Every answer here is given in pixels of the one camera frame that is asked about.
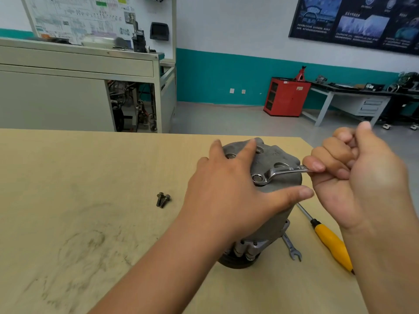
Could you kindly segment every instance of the concrete floor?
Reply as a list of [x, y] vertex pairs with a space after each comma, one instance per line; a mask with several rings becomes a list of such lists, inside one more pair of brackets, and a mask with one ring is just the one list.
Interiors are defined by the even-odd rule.
[[[314, 122], [304, 116], [271, 117], [262, 111], [262, 107], [178, 102], [171, 133], [301, 137], [316, 147], [337, 128], [356, 127], [358, 123], [351, 117], [330, 111], [321, 126], [315, 128]], [[409, 126], [393, 126], [387, 131], [378, 124], [374, 132], [406, 162], [410, 171], [410, 189], [419, 214], [419, 131], [412, 131]]]

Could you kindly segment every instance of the forearm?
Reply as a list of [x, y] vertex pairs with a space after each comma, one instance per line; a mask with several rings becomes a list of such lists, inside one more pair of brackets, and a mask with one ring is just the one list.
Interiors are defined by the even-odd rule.
[[369, 312], [419, 313], [417, 217], [342, 235]]
[[181, 313], [223, 253], [214, 236], [178, 218], [90, 313]]

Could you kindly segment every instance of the red cabinet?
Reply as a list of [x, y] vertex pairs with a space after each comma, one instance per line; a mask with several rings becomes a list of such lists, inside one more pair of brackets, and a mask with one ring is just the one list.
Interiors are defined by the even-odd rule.
[[273, 77], [264, 111], [270, 116], [299, 117], [311, 83]]

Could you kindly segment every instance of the yellow screwdriver handle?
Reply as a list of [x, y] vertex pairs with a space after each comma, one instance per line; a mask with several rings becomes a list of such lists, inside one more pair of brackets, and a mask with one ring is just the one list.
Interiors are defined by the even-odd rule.
[[320, 238], [321, 242], [329, 248], [332, 256], [349, 272], [352, 272], [354, 268], [352, 267], [352, 262], [349, 258], [345, 243], [343, 243], [343, 241], [334, 232], [323, 224], [317, 225], [314, 231]]

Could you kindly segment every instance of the hand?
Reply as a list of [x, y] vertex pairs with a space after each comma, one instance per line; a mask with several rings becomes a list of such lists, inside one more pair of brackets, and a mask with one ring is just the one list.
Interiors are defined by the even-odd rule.
[[385, 230], [401, 216], [416, 218], [406, 167], [369, 122], [337, 129], [303, 164], [313, 168], [319, 161], [326, 171], [311, 174], [314, 190], [343, 229]]
[[253, 232], [276, 213], [314, 195], [306, 186], [272, 193], [257, 190], [250, 176], [256, 141], [250, 140], [234, 159], [227, 159], [219, 140], [212, 143], [209, 158], [196, 165], [179, 218], [199, 225], [231, 244]]

